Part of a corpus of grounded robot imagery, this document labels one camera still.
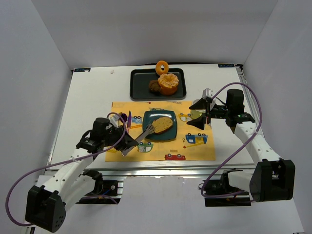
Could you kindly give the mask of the sliced bread loaf piece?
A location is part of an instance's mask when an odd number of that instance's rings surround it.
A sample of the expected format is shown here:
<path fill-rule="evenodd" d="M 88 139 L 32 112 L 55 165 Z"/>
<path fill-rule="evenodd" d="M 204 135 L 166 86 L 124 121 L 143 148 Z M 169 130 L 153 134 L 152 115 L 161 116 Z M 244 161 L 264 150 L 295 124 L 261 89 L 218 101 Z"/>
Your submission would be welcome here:
<path fill-rule="evenodd" d="M 170 129 L 173 126 L 173 121 L 169 117 L 160 117 L 154 120 L 152 125 L 155 129 L 154 133 L 161 134 L 163 132 L 166 132 L 168 129 Z"/>

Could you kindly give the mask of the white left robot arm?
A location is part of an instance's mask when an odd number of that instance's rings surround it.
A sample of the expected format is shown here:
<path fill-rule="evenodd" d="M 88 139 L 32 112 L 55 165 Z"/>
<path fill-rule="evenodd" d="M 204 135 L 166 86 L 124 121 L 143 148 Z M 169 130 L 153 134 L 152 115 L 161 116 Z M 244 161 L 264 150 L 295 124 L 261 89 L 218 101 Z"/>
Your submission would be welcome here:
<path fill-rule="evenodd" d="M 130 124 L 119 126 L 109 118 L 98 117 L 85 132 L 71 156 L 51 179 L 33 186 L 27 195 L 25 220 L 52 233 L 63 224 L 67 211 L 85 195 L 103 193 L 102 174 L 87 167 L 105 147 L 118 151 L 137 146 L 129 134 Z"/>

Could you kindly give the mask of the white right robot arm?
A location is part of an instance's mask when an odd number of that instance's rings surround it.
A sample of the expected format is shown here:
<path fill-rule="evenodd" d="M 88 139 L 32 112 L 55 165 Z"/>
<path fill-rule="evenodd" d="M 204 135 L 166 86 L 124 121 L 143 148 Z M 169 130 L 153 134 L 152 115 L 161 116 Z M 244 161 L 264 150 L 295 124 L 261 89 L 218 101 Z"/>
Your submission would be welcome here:
<path fill-rule="evenodd" d="M 211 119 L 224 119 L 234 135 L 241 140 L 242 146 L 230 155 L 227 163 L 242 149 L 246 149 L 255 164 L 252 174 L 242 170 L 225 170 L 216 187 L 209 185 L 212 176 L 204 181 L 200 192 L 204 198 L 216 199 L 240 195 L 247 192 L 252 201 L 280 201 L 293 197 L 295 165 L 291 160 L 279 156 L 259 134 L 260 123 L 244 111 L 244 93 L 239 89 L 229 89 L 224 105 L 215 104 L 216 95 L 209 88 L 203 91 L 201 99 L 190 106 L 191 110 L 204 110 L 189 125 L 203 128 Z"/>

